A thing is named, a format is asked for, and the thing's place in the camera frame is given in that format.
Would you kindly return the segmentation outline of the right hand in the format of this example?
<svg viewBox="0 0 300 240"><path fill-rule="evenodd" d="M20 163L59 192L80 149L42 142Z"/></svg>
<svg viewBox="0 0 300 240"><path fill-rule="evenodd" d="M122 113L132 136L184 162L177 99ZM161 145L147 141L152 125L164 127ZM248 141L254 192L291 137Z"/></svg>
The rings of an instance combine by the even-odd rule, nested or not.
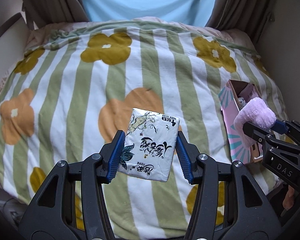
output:
<svg viewBox="0 0 300 240"><path fill-rule="evenodd" d="M289 210L290 208L293 207L293 205L294 205L294 193L295 193L295 190L291 186L289 186L288 191L286 193L286 196L285 196L285 198L283 200L283 203L282 203L283 208L285 210Z"/></svg>

